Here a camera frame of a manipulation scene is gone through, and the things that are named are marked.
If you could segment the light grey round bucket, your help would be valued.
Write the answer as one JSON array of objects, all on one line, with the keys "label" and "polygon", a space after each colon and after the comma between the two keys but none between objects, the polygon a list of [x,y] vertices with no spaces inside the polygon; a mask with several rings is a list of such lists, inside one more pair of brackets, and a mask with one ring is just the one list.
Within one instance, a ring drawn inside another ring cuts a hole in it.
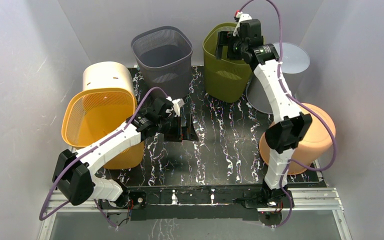
[{"label": "light grey round bucket", "polygon": [[[293,97],[304,77],[304,71],[310,66],[310,57],[300,46],[289,42],[282,43],[282,73],[285,82]],[[245,90],[248,103],[258,112],[269,114],[273,113],[267,95],[257,79],[252,74]]]}]

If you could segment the orange round plastic bucket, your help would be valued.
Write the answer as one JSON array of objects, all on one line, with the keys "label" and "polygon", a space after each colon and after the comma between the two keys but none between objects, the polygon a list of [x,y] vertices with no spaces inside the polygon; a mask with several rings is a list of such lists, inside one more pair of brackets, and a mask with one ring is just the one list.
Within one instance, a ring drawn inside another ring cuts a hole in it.
[{"label": "orange round plastic bucket", "polygon": [[[336,127],[332,118],[323,109],[318,106],[303,103],[306,107],[311,109],[317,115],[319,115],[324,122],[328,125],[333,135],[336,136]],[[331,146],[332,140],[328,131],[323,126],[320,120],[318,120],[312,113],[312,124],[308,129],[305,137],[300,141],[298,147],[295,149],[292,158],[299,161],[302,164],[310,166],[316,159],[318,159],[323,153],[325,153]],[[270,161],[270,148],[265,139],[265,133],[259,140],[259,153],[263,161],[268,164]],[[295,162],[291,162],[288,170],[288,175],[297,175],[305,172],[307,169],[298,165]]]}]

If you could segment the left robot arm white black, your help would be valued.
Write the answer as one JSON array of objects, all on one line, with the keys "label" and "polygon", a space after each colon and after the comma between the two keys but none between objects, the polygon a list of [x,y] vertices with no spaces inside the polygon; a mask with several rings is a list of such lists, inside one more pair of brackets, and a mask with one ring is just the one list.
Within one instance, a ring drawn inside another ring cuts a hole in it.
[{"label": "left robot arm white black", "polygon": [[199,140],[192,118],[185,117],[182,125],[182,98],[158,97],[146,108],[139,108],[113,132],[76,152],[66,149],[58,156],[54,170],[54,186],[73,206],[89,199],[107,200],[117,208],[129,203],[129,189],[112,179],[95,176],[96,172],[127,149],[140,144],[157,133],[166,142]]}]

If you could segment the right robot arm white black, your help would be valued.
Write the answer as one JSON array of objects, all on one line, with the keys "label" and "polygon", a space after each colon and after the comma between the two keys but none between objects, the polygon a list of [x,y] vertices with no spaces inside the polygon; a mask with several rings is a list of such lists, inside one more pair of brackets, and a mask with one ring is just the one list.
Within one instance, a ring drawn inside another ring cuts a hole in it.
[{"label": "right robot arm white black", "polygon": [[218,33],[215,57],[220,60],[223,47],[227,47],[229,60],[243,60],[248,64],[260,82],[273,114],[273,125],[264,134],[270,152],[261,192],[245,196],[240,201],[275,207],[284,197],[290,196],[286,175],[292,155],[313,120],[290,98],[291,92],[282,73],[282,48],[264,43],[258,19],[240,14],[235,20],[237,25],[233,31]]}]

